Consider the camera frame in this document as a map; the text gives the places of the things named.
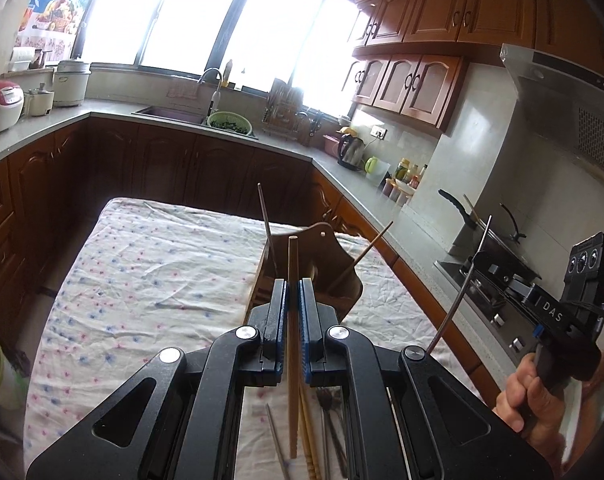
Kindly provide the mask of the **right hand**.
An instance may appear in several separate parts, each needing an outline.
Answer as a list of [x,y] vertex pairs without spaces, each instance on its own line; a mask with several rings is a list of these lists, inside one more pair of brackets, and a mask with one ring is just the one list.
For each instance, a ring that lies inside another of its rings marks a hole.
[[564,452],[560,434],[564,401],[543,385],[534,358],[534,353],[522,358],[496,398],[493,412],[549,463],[558,462]]

